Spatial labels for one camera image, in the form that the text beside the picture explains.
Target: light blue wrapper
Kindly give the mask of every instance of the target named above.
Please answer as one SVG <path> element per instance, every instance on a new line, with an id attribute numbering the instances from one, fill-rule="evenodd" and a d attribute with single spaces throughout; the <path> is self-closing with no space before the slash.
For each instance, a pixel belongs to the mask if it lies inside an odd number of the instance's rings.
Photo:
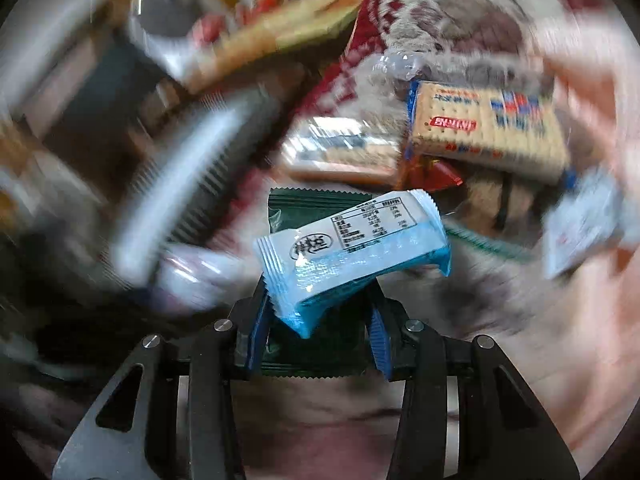
<path id="1" fill-rule="evenodd" d="M 274 311 L 303 338 L 324 314 L 377 276 L 417 265 L 450 271 L 450 247 L 431 197 L 392 191 L 255 243 Z"/>

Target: red logo label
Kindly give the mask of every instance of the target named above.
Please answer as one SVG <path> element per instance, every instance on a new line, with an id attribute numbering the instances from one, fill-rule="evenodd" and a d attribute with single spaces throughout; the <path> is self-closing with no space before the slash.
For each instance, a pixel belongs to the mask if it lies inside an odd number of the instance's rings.
<path id="1" fill-rule="evenodd" d="M 468 119 L 455 119 L 453 117 L 434 117 L 429 123 L 430 126 L 439 126 L 441 128 L 451 128 L 452 130 L 463 130 L 464 132 L 472 132 L 478 124 Z"/>

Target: oval logo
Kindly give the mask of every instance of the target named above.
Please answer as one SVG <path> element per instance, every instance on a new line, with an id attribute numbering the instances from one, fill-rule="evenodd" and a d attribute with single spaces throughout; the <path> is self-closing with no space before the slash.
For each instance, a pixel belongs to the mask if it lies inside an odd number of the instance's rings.
<path id="1" fill-rule="evenodd" d="M 303 236 L 296 240 L 296 243 L 291 247 L 289 254 L 293 260 L 297 260 L 299 254 L 302 254 L 303 256 L 306 256 L 307 254 L 316 254 L 319 251 L 328 249 L 333 243 L 334 241 L 329 235 L 315 233 Z"/>

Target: triangular cutout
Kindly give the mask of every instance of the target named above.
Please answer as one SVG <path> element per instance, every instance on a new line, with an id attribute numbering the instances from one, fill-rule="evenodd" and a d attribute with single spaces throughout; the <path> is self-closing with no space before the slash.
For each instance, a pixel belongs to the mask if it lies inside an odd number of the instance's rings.
<path id="1" fill-rule="evenodd" d="M 524 400 L 507 370 L 502 366 L 494 368 L 494 375 L 504 427 L 511 431 L 535 427 L 538 424 L 536 413 Z"/>
<path id="2" fill-rule="evenodd" d="M 118 384 L 118 387 L 95 418 L 95 423 L 98 426 L 124 433 L 131 429 L 133 426 L 133 414 L 136 411 L 140 381 L 142 380 L 142 371 L 142 366 L 134 366 L 122 382 Z"/>

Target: metal screw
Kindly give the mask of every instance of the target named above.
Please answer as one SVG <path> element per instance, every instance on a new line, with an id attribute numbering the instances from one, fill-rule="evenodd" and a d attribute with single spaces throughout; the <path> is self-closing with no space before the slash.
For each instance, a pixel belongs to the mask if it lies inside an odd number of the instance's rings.
<path id="1" fill-rule="evenodd" d="M 158 334 L 148 335 L 142 340 L 142 346 L 145 348 L 153 348 L 154 346 L 158 346 L 159 344 L 160 336 Z"/>
<path id="2" fill-rule="evenodd" d="M 493 348 L 495 345 L 495 341 L 487 335 L 479 335 L 478 339 L 476 339 L 476 342 L 478 343 L 478 346 L 480 348 L 484 348 L 486 350 L 488 350 L 489 348 Z"/>
<path id="3" fill-rule="evenodd" d="M 213 328 L 216 329 L 217 332 L 226 332 L 227 330 L 231 330 L 234 322 L 230 319 L 219 319 L 213 324 Z"/>
<path id="4" fill-rule="evenodd" d="M 422 330 L 424 330 L 424 323 L 418 319 L 408 319 L 404 323 L 404 327 L 409 332 L 422 332 Z"/>

